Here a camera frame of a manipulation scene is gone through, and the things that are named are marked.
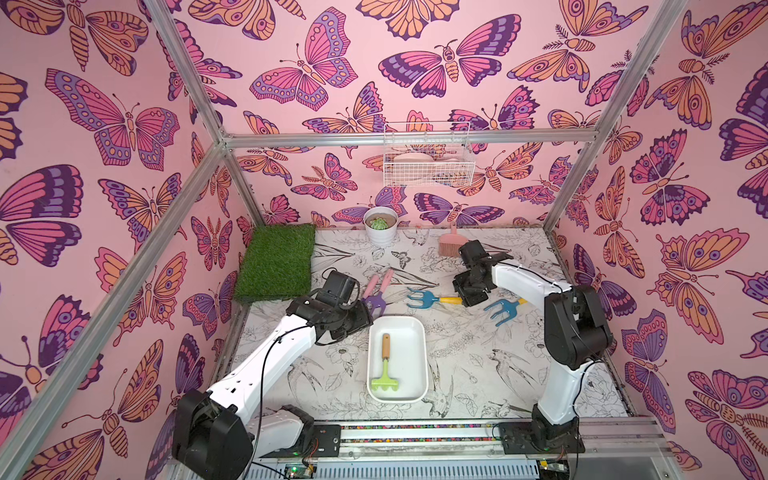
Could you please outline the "blue fork yellow handle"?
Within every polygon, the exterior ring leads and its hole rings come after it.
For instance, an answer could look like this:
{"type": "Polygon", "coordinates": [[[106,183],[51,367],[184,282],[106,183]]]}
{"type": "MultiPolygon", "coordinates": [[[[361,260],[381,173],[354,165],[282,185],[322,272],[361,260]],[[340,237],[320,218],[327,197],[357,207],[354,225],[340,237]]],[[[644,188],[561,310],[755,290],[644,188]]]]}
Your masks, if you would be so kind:
{"type": "Polygon", "coordinates": [[[406,306],[411,309],[429,309],[436,304],[462,305],[460,297],[438,296],[428,290],[416,290],[409,288],[406,306]]]}

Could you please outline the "purple rake pink handle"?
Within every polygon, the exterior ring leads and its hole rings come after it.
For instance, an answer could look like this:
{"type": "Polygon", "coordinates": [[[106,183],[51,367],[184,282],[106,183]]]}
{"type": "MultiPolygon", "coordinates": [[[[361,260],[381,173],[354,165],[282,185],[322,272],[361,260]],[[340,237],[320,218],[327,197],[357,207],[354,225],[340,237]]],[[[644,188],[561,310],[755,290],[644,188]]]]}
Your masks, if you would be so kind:
{"type": "Polygon", "coordinates": [[[384,293],[391,284],[393,276],[394,270],[392,268],[388,269],[382,276],[380,276],[380,281],[374,294],[369,298],[363,299],[373,319],[382,316],[386,310],[387,302],[384,299],[384,293]]]}

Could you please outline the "purple fork pink handle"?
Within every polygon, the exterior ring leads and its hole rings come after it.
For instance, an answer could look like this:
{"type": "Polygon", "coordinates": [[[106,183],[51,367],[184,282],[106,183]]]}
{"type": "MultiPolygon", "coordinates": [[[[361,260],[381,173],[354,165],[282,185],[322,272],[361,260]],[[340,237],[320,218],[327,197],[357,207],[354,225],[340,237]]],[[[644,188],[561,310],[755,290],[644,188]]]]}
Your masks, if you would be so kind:
{"type": "Polygon", "coordinates": [[[365,299],[365,298],[369,298],[370,296],[372,296],[374,294],[374,292],[375,292],[375,289],[376,289],[377,285],[379,284],[379,281],[380,281],[380,276],[378,274],[374,274],[369,279],[369,281],[368,281],[368,283],[366,285],[365,290],[361,294],[361,298],[365,299]]]}

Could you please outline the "green rake wooden handle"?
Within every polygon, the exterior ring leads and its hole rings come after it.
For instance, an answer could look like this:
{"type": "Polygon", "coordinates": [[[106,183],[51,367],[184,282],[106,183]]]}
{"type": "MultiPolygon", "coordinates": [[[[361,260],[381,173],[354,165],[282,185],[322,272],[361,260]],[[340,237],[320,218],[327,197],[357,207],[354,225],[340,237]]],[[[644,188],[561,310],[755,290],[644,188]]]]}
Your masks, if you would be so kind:
{"type": "Polygon", "coordinates": [[[385,333],[381,338],[381,374],[370,381],[373,391],[392,391],[399,389],[399,382],[389,374],[389,361],[391,355],[391,336],[385,333]]]}

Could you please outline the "white plastic storage box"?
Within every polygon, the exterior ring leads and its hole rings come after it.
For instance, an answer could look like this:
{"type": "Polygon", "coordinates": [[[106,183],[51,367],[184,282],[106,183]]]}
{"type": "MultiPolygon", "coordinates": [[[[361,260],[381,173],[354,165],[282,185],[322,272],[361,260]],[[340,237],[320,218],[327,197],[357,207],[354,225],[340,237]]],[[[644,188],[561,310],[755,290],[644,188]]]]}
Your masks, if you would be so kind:
{"type": "Polygon", "coordinates": [[[429,387],[426,334],[423,324],[412,316],[383,316],[375,320],[369,333],[367,390],[379,403],[410,404],[419,402],[429,387]],[[381,338],[391,336],[389,374],[399,382],[399,389],[373,391],[370,381],[381,374],[381,338]]]}

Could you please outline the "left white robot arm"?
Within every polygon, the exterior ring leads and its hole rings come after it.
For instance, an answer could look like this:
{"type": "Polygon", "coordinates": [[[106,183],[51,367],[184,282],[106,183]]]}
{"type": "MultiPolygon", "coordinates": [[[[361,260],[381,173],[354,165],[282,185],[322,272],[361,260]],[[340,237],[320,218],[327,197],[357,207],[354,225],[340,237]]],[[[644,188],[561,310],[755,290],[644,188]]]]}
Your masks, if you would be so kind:
{"type": "Polygon", "coordinates": [[[347,306],[308,296],[293,300],[267,339],[238,367],[207,390],[182,396],[171,442],[173,460],[202,479],[239,479],[257,456],[302,450],[313,420],[292,405],[267,415],[266,394],[325,333],[337,333],[343,340],[372,324],[362,300],[347,306]]]}

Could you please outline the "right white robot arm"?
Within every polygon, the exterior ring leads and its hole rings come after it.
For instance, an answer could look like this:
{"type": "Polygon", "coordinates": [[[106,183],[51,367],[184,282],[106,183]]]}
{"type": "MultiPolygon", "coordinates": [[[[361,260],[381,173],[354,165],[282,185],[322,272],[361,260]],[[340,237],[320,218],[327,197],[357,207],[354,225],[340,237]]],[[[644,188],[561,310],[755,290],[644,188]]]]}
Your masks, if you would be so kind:
{"type": "Polygon", "coordinates": [[[453,279],[465,306],[475,306],[501,288],[543,313],[544,345],[551,361],[540,399],[528,422],[502,422],[498,437],[504,453],[580,454],[576,402],[589,369],[598,363],[613,336],[597,292],[587,285],[550,280],[526,267],[506,262],[477,264],[453,279]]]}

